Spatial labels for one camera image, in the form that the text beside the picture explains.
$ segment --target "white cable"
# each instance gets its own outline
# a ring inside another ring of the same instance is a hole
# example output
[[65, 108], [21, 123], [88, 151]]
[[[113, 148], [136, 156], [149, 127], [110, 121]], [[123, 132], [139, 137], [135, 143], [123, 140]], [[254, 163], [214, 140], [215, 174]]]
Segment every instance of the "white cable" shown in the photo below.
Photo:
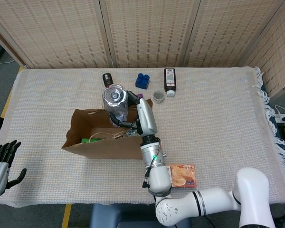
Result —
[[282, 109], [285, 110], [285, 108], [283, 108], [283, 107], [281, 107], [281, 106], [279, 106], [279, 105], [275, 105], [275, 109], [277, 110], [278, 114], [281, 114], [281, 113], [280, 113], [280, 111], [277, 109], [277, 107], [282, 108]]
[[12, 61], [10, 61], [10, 62], [0, 63], [0, 64], [12, 63], [12, 62], [14, 62], [14, 61], [15, 61], [15, 60], [12, 60]]

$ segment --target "gray floor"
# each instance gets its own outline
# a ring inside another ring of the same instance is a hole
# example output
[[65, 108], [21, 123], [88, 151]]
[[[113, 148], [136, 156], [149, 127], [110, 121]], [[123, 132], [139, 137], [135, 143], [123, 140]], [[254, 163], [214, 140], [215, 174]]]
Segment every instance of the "gray floor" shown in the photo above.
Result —
[[[11, 61], [11, 57], [5, 53], [0, 62]], [[0, 114], [8, 98], [19, 66], [16, 62], [0, 65]], [[285, 107], [285, 95], [277, 99], [272, 105]], [[35, 205], [24, 208], [12, 208], [6, 205], [0, 206], [0, 228], [58, 228], [61, 227], [65, 205]], [[70, 227], [88, 227], [92, 205], [75, 204], [72, 206]], [[271, 205], [274, 217], [285, 214], [285, 204]], [[216, 228], [238, 227], [240, 213], [237, 211], [222, 212], [209, 215], [209, 219]], [[205, 218], [192, 218], [193, 228], [212, 228]]]

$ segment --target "robotic hand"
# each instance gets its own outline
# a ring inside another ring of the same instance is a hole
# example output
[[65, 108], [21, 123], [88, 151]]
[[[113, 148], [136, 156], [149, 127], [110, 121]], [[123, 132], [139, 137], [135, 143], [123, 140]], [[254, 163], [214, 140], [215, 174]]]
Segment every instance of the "robotic hand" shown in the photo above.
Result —
[[137, 117], [134, 123], [121, 122], [109, 113], [118, 126], [137, 129], [142, 137], [141, 150], [146, 165], [142, 187], [148, 188], [156, 199], [155, 213], [164, 226], [207, 214], [240, 210], [240, 228], [275, 228], [269, 208], [269, 182], [265, 174], [254, 168], [238, 171], [232, 191], [211, 188], [190, 192], [182, 199], [172, 199], [171, 181], [161, 151], [161, 140], [155, 137], [157, 127], [152, 109], [143, 98], [127, 91], [128, 102], [136, 105]]
[[19, 184], [25, 177], [27, 169], [23, 169], [17, 179], [8, 182], [10, 167], [20, 145], [21, 142], [17, 143], [16, 140], [3, 146], [0, 145], [0, 196], [4, 193], [5, 189], [10, 189]]

